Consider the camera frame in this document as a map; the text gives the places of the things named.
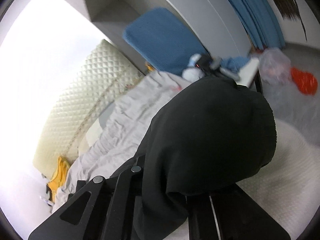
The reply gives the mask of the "black puffer jacket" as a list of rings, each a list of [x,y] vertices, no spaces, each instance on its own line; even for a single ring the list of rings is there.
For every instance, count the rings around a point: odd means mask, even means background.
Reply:
[[[179,92],[153,117],[135,155],[144,157],[132,239],[165,239],[188,222],[188,196],[212,195],[252,177],[277,143],[265,98],[230,79],[205,77]]]

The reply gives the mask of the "grey white wardrobe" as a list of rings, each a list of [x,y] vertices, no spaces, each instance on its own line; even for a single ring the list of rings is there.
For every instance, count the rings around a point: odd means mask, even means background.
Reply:
[[[246,56],[249,37],[227,0],[65,0],[141,71],[180,75],[191,55]]]

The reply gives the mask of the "light blue plush toy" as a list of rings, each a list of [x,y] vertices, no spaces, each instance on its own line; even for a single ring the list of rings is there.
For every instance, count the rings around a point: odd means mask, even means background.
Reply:
[[[194,54],[190,57],[187,68],[185,68],[182,72],[182,77],[185,80],[193,83],[205,77],[203,70],[196,66],[196,63],[200,58],[201,54]]]

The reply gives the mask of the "translucent plastic bag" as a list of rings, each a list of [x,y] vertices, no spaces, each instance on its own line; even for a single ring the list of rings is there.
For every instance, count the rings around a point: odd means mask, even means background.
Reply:
[[[264,50],[259,60],[259,72],[264,82],[284,85],[291,81],[291,60],[279,48]]]

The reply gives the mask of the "white side table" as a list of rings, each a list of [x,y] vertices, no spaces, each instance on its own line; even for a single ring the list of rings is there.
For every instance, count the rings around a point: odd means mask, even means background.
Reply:
[[[240,69],[240,80],[236,81],[238,85],[251,88],[255,85],[255,89],[258,93],[263,94],[263,87],[259,72],[259,59],[257,57],[251,58],[248,63]]]

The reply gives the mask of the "blue curtain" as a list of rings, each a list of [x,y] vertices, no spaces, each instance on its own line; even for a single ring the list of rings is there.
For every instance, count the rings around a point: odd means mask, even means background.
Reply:
[[[283,48],[281,27],[267,0],[228,0],[255,48]]]

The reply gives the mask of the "black device on side table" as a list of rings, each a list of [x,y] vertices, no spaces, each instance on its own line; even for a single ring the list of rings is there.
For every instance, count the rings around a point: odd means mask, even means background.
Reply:
[[[221,74],[221,61],[222,59],[220,57],[211,57],[207,54],[201,54],[200,58],[195,63],[195,67],[202,70],[205,76],[218,76]]]

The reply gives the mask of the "white spray bottle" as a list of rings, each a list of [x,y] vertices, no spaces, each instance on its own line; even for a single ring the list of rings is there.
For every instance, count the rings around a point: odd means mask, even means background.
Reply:
[[[52,201],[48,200],[47,198],[45,198],[43,196],[40,196],[40,200],[42,200],[43,202],[45,202],[49,206],[53,206],[54,205],[54,203]]]

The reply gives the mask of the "blue padded chair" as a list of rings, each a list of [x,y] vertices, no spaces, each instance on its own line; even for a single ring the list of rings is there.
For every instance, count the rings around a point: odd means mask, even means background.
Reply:
[[[153,68],[181,76],[194,54],[207,54],[199,39],[166,8],[147,11],[124,32],[123,39]]]

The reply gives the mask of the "brown houndstooth hanging coat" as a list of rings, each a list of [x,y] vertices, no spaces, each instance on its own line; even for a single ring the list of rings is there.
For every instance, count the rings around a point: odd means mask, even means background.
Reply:
[[[308,40],[306,35],[305,25],[300,15],[300,10],[296,0],[273,0],[276,7],[278,8],[281,16],[291,21],[300,20],[304,36],[306,41]]]

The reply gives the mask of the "cream quilted headboard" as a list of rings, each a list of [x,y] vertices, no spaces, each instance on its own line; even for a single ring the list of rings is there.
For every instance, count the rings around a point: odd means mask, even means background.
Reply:
[[[59,156],[70,164],[75,161],[80,141],[98,116],[144,76],[106,40],[91,51],[76,73],[77,79],[55,103],[34,156],[34,167],[47,179],[52,178]]]

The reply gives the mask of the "yellow crown pillow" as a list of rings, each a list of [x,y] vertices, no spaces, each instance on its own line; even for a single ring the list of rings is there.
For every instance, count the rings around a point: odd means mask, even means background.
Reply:
[[[70,165],[67,159],[63,156],[59,156],[57,159],[57,168],[53,174],[52,179],[47,183],[46,186],[46,190],[49,193],[49,200],[51,202],[55,202],[58,188],[65,184],[69,169]]]

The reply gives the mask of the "grey duvet bed cover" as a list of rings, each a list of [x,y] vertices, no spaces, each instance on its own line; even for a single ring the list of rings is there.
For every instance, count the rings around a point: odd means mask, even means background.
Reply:
[[[152,72],[72,164],[45,239],[298,239],[319,149],[233,80]]]

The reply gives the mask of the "red orange bag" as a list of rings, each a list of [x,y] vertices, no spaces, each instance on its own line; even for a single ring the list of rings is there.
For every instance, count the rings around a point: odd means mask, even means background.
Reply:
[[[317,79],[310,72],[301,71],[295,67],[291,68],[292,81],[298,90],[305,95],[315,95],[318,89]]]

